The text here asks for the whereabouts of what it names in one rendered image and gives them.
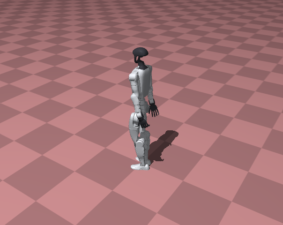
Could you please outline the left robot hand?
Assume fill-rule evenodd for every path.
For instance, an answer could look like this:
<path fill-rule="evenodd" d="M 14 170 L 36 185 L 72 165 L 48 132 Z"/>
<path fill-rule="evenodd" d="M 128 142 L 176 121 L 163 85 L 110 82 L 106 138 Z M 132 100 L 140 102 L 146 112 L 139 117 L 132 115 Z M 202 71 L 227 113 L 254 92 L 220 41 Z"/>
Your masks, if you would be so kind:
<path fill-rule="evenodd" d="M 148 126 L 148 123 L 146 122 L 146 120 L 144 119 L 144 116 L 143 114 L 141 113 L 142 117 L 141 118 L 138 118 L 138 126 L 141 125 L 142 128 L 147 128 Z"/>

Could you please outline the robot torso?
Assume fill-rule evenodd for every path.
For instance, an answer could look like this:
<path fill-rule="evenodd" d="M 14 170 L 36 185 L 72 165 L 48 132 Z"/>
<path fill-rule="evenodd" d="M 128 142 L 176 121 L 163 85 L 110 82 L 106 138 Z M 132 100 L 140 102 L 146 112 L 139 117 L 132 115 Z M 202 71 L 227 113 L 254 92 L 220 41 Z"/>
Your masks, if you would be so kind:
<path fill-rule="evenodd" d="M 149 88 L 150 88 L 150 68 L 148 65 L 145 64 L 148 68 L 145 70 L 138 69 L 136 67 L 132 72 L 138 71 L 139 75 L 139 80 L 138 80 L 138 87 L 139 87 L 139 100 L 140 100 L 140 108 L 142 111 L 142 114 L 145 115 L 148 111 L 148 102 L 145 101 L 145 97 L 149 93 Z M 133 93 L 133 91 L 132 91 Z"/>

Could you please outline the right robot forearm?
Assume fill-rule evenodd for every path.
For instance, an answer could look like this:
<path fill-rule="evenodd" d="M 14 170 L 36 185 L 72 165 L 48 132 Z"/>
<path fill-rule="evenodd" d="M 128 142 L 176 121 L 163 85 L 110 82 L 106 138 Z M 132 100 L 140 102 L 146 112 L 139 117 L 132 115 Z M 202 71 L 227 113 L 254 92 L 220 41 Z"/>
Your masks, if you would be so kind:
<path fill-rule="evenodd" d="M 154 100 L 153 100 L 153 87 L 152 86 L 149 89 L 148 100 L 149 100 L 150 104 L 154 103 Z"/>

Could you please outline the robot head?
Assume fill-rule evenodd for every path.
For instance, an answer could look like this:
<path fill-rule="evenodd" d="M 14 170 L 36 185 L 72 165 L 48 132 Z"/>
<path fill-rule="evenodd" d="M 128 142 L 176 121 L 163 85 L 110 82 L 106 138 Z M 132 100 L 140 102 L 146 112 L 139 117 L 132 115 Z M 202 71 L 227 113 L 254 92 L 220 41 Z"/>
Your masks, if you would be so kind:
<path fill-rule="evenodd" d="M 148 51 L 145 48 L 143 48 L 143 47 L 135 48 L 133 50 L 133 55 L 134 55 L 135 63 L 138 63 L 138 66 L 139 66 L 138 69 L 145 70 L 145 69 L 148 68 L 147 66 L 145 66 L 144 61 L 140 60 L 140 58 L 142 58 L 143 56 L 148 55 Z M 138 60 L 136 61 L 137 56 L 138 56 Z"/>

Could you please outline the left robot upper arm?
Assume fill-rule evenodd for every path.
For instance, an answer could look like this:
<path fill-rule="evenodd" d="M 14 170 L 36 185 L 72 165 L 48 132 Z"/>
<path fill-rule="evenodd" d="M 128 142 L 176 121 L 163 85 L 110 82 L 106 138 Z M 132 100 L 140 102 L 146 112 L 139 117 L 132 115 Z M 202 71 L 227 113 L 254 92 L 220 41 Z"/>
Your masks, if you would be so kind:
<path fill-rule="evenodd" d="M 131 88 L 133 91 L 132 95 L 135 94 L 139 98 L 138 80 L 139 80 L 138 71 L 134 71 L 129 74 L 129 81 L 131 83 Z"/>

